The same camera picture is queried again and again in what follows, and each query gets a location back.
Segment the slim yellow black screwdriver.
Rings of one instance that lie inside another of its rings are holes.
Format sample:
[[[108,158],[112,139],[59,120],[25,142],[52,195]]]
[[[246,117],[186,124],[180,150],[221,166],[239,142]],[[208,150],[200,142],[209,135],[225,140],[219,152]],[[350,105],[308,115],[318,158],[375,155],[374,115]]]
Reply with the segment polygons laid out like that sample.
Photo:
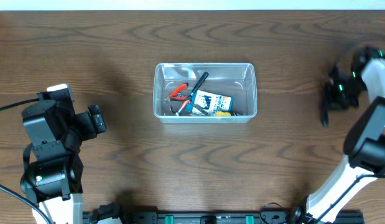
[[[328,126],[328,123],[329,123],[329,118],[328,118],[328,92],[327,92],[326,88],[323,89],[322,104],[321,104],[321,107],[320,107],[320,111],[321,111],[321,117],[320,117],[321,124],[322,124],[323,127],[326,128]]]

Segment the red black handled pliers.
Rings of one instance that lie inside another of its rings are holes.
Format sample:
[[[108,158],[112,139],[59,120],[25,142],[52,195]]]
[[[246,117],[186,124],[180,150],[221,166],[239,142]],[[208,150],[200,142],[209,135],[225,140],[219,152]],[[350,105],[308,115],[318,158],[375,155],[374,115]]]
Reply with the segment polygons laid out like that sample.
[[[165,97],[162,102],[170,101],[187,101],[192,99],[192,95],[183,95],[182,90],[188,88],[188,83],[179,85],[169,96]]]

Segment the claw hammer black orange handle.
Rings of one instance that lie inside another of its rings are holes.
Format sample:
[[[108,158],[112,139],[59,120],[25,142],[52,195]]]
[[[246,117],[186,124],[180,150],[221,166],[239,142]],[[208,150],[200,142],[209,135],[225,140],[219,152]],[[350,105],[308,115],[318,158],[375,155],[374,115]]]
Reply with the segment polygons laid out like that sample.
[[[192,90],[190,91],[190,93],[188,95],[192,95],[192,98],[194,96],[194,94],[199,90],[199,88],[203,85],[203,83],[205,82],[205,80],[208,78],[209,76],[209,73],[208,72],[204,72],[203,75],[200,77],[200,79],[197,81],[197,83],[195,84],[195,86],[192,88]],[[172,109],[172,107],[170,106],[170,111],[175,114],[176,116],[179,116],[180,113],[182,112],[182,110],[184,108],[186,108],[186,106],[189,104],[189,101],[190,100],[187,100],[187,101],[183,101],[181,107],[179,108],[178,111],[174,111]]]

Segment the silver double ring wrench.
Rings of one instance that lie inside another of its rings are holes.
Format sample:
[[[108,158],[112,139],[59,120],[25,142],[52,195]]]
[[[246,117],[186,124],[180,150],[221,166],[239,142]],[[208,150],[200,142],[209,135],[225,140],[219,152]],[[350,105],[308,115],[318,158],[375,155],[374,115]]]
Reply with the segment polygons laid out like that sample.
[[[211,116],[211,113],[205,111],[201,106],[196,105],[196,104],[193,103],[191,100],[189,101],[189,103],[190,103],[194,108],[196,108],[199,112],[201,112],[203,115],[205,115],[205,116]]]

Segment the blue white bit set box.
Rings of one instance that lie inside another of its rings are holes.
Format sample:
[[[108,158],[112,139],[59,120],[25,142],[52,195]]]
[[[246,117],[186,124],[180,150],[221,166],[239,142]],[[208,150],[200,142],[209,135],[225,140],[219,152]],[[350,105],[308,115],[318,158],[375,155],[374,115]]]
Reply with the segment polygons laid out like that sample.
[[[202,90],[198,90],[192,98],[193,103],[201,106],[205,111],[211,114],[216,111],[231,111],[233,101],[233,97],[209,93]]]

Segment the stubby yellow black screwdriver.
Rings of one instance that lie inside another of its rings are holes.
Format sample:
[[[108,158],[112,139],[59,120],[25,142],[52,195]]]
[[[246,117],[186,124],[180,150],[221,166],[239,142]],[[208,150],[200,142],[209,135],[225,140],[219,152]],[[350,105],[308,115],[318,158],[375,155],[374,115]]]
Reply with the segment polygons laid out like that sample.
[[[239,113],[232,111],[216,111],[212,116],[239,116]]]

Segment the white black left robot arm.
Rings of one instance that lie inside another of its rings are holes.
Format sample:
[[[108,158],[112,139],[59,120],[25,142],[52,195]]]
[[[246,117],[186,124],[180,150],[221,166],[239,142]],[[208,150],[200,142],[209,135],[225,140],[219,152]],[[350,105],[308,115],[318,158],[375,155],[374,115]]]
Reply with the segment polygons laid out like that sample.
[[[31,143],[24,149],[21,189],[37,223],[82,223],[82,142],[107,130],[98,105],[75,113],[70,85],[50,86],[22,112]]]

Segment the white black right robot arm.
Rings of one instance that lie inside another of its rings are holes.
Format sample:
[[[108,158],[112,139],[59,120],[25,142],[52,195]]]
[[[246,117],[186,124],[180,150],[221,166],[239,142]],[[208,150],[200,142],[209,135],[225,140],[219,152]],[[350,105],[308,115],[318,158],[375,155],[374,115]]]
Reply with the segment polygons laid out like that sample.
[[[385,53],[360,48],[353,55],[350,77],[341,75],[337,66],[328,77],[322,93],[322,126],[328,126],[330,110],[358,107],[363,91],[370,105],[347,134],[338,167],[286,216],[286,223],[363,223],[362,213],[342,209],[365,186],[385,179]]]

